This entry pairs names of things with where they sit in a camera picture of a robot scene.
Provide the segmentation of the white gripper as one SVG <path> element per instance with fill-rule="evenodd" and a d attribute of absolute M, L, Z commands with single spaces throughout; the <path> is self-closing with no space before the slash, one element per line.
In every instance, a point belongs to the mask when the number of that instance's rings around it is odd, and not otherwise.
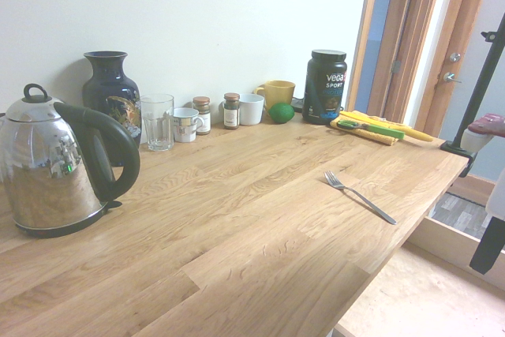
<path fill-rule="evenodd" d="M 492 216 L 469 266 L 486 274 L 503 249 L 503 220 L 505 219 L 505 169 L 502 170 L 485 206 Z"/>

